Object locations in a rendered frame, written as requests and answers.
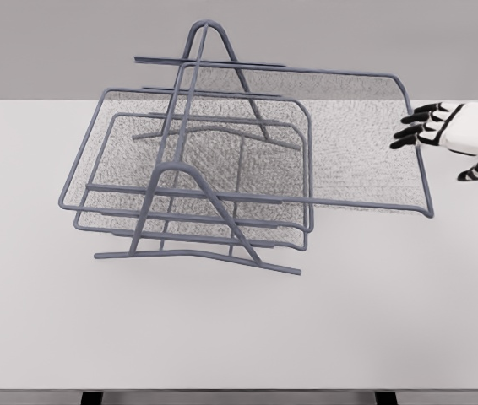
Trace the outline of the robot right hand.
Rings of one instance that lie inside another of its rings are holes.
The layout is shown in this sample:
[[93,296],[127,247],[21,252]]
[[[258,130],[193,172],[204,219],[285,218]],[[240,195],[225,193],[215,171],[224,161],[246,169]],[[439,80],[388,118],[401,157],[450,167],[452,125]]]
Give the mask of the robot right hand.
[[[422,143],[478,157],[478,102],[441,101],[422,105],[400,122],[407,128],[394,134],[391,149]],[[478,161],[459,173],[457,180],[478,181]]]

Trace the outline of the grey mesh tray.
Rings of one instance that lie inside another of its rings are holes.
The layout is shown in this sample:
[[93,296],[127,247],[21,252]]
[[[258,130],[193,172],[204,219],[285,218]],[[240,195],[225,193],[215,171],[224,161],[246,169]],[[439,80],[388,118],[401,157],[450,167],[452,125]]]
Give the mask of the grey mesh tray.
[[[60,199],[82,230],[222,236],[311,224],[310,122],[291,100],[108,89]],[[158,180],[144,209],[149,180]]]
[[[115,113],[100,117],[85,139],[63,204],[77,211],[77,224],[87,230],[134,230],[144,201],[142,189],[154,169],[164,116],[158,113]],[[172,120],[164,160],[173,158],[181,121]],[[237,219],[268,222],[262,227],[242,226],[255,247],[305,246],[311,210],[299,198],[307,192],[300,175],[307,140],[296,128],[258,125],[253,118],[197,116],[187,121],[187,139],[182,160],[195,167],[217,192],[240,192],[272,197],[272,203],[225,202]],[[162,188],[195,189],[192,178],[166,172]],[[217,213],[199,198],[157,196],[151,205],[156,215],[144,231],[150,234],[203,235],[229,238],[225,225],[209,222],[165,222],[164,213],[211,216]]]
[[188,101],[245,100],[258,125],[296,128],[307,140],[303,202],[434,214],[421,151],[389,148],[400,117],[410,112],[394,75],[184,62],[174,92]]

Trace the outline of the grey mesh tray, smallest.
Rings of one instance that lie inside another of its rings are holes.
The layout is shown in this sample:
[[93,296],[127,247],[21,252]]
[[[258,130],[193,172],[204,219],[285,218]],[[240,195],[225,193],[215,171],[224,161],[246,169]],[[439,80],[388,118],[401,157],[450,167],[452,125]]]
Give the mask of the grey mesh tray, smallest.
[[[85,139],[63,204],[77,211],[77,224],[87,230],[134,230],[144,201],[142,189],[154,169],[164,116],[158,113],[115,113],[100,117]],[[173,158],[181,121],[172,120],[164,160]],[[255,247],[305,246],[311,210],[299,198],[307,192],[300,175],[307,140],[296,128],[258,125],[253,118],[197,116],[187,121],[187,139],[182,160],[195,167],[217,192],[240,192],[272,197],[272,203],[225,202],[237,219],[268,222],[262,227],[242,226]],[[192,178],[166,172],[162,188],[195,189]],[[156,215],[144,231],[150,234],[203,235],[229,238],[225,225],[209,222],[165,222],[164,213],[211,216],[217,213],[199,198],[157,196],[151,205]]]

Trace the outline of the grey mesh tray, mid-sized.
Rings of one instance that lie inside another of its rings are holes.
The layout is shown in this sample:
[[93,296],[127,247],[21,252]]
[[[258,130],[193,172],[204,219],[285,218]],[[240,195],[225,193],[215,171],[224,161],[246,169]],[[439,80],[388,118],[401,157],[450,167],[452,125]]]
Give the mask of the grey mesh tray, mid-sized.
[[[60,199],[82,230],[222,236],[311,224],[310,122],[291,100],[108,89]],[[144,209],[149,180],[158,180]]]

